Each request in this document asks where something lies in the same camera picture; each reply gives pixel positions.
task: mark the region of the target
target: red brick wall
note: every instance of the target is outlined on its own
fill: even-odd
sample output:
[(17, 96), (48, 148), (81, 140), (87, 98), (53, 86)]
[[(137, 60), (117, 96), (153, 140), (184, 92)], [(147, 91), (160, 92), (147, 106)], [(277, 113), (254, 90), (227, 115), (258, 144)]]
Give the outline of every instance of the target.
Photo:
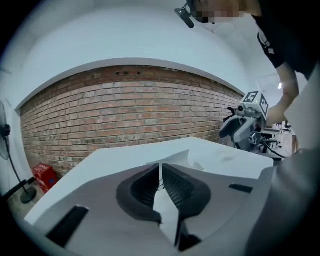
[(148, 66), (114, 66), (73, 75), (21, 108), (31, 168), (61, 177), (98, 149), (186, 137), (220, 142), (219, 129), (242, 96), (209, 79)]

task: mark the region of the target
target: white machine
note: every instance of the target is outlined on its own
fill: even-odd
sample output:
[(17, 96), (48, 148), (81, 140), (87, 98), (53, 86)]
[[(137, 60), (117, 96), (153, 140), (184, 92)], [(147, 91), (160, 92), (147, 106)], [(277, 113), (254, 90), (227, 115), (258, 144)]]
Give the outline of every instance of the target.
[(269, 105), (261, 91), (248, 92), (238, 105), (237, 109), (230, 109), (232, 116), (224, 120), (219, 135), (221, 138), (230, 136), (238, 149), (241, 143), (257, 143), (257, 136), (266, 126)]

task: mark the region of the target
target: fan base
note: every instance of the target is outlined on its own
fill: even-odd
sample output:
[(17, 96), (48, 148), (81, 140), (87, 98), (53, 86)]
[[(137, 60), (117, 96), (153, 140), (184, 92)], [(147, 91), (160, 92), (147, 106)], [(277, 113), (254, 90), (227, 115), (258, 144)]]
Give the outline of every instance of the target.
[(24, 191), (21, 196), (20, 196), (20, 201), (23, 204), (27, 204), (31, 202), (37, 194), (37, 190), (33, 187), (27, 188), (26, 189), (27, 193)]

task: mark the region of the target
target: black rubber pad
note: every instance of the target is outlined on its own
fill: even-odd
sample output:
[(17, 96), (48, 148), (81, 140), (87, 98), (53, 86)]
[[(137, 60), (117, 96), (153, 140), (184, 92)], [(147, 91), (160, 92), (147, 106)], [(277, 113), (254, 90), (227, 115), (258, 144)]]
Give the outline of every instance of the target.
[(235, 184), (235, 183), (232, 183), (229, 186), (229, 188), (233, 189), (233, 190), (238, 190), (238, 191), (241, 191), (241, 192), (245, 192), (245, 193), (248, 193), (248, 194), (250, 194), (252, 192), (252, 190), (254, 189), (252, 186), (245, 186), (245, 185), (240, 185), (240, 184)]
[(58, 246), (65, 247), (88, 211), (82, 206), (73, 207), (46, 237)]

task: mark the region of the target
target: white wall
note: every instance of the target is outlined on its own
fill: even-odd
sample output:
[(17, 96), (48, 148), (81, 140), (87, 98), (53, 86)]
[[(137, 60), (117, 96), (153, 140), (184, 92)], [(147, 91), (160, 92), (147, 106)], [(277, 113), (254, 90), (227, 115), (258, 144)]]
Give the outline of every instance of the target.
[[(28, 179), (31, 171), (15, 110), (45, 87), (70, 75), (105, 66), (154, 65), (198, 74), (241, 93), (249, 90), (246, 70), (233, 50), (199, 24), (189, 29), (173, 9), (121, 7), (95, 11), (34, 43), (21, 43), (8, 50), (1, 66), (12, 64), (15, 72), (8, 77), (0, 74), (0, 98), (10, 105), (6, 107), (12, 127), (10, 140), (15, 140), (11, 149), (22, 179)], [(5, 167), (6, 163), (0, 162), (0, 169)]]
[[(15, 39), (10, 42), (0, 62), (0, 67), (9, 72), (0, 72), (0, 101), (4, 105), (7, 122), (11, 126), (9, 136), (11, 157), (21, 180), (30, 179), (32, 173), (23, 150), (20, 117), (13, 106), (13, 99), (19, 94), (14, 87), (19, 87), (23, 64), (35, 41), (31, 34), (19, 31)], [(17, 184), (18, 180), (9, 160), (0, 157), (0, 193), (5, 194)]]
[(199, 24), (188, 28), (173, 10), (112, 8), (82, 16), (41, 39), (26, 60), (21, 78), (24, 86), (14, 106), (47, 81), (71, 74), (66, 71), (78, 68), (71, 71), (76, 73), (83, 65), (104, 60), (126, 59), (131, 64), (132, 58), (146, 63), (155, 60), (158, 65), (159, 61), (171, 62), (217, 78), (240, 92), (249, 89), (239, 58)]
[[(280, 78), (277, 70), (264, 54), (260, 45), (251, 51), (250, 61), (245, 67), (252, 91), (262, 90), (270, 107), (276, 105), (282, 95), (283, 90), (278, 89)], [(300, 92), (305, 88), (307, 80), (301, 73), (296, 73)]]

